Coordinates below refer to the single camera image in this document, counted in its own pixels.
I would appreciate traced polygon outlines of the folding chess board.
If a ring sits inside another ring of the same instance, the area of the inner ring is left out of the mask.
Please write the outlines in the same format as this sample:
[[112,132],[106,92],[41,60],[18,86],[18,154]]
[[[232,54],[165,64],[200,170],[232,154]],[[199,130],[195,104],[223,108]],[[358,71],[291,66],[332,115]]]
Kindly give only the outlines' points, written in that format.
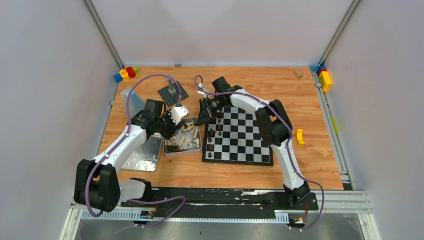
[[[239,107],[224,107],[221,122],[211,119],[204,125],[202,161],[255,166],[273,166],[272,149],[263,142],[254,116]],[[215,131],[212,142],[208,142],[209,130]],[[214,145],[214,151],[208,151]]]

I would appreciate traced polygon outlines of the silver tin lid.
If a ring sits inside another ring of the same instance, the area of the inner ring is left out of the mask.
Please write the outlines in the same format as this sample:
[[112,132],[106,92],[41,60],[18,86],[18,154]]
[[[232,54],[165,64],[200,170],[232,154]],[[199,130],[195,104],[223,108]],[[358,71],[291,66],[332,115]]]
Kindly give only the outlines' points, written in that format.
[[162,136],[158,134],[152,135],[130,155],[123,164],[122,169],[154,172],[158,167],[162,146]]

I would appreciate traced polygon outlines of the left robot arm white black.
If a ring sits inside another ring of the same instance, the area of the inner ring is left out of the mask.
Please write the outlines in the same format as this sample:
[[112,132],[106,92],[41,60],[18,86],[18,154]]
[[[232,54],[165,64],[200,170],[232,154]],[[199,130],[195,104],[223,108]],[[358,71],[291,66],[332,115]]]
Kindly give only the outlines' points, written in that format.
[[144,109],[131,117],[112,145],[92,160],[82,159],[78,163],[73,199],[85,205],[92,216],[109,213],[119,203],[130,200],[142,207],[152,203],[151,182],[137,177],[119,181],[118,172],[133,152],[155,133],[169,139],[182,127],[182,118],[189,114],[187,107],[181,104],[168,110],[163,107],[164,102],[148,99]]

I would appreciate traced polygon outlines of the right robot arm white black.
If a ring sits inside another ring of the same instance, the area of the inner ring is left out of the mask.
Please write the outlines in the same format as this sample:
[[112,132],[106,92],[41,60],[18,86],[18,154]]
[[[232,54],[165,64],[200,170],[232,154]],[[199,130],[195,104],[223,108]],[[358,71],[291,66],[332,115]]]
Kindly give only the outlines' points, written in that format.
[[203,82],[195,81],[194,85],[203,95],[199,100],[196,125],[217,118],[224,107],[237,107],[255,116],[260,136],[275,153],[281,168],[286,204],[292,209],[301,207],[311,191],[299,170],[292,143],[293,126],[281,101],[256,97],[238,85],[231,86],[224,77],[212,82],[214,92],[206,90]]

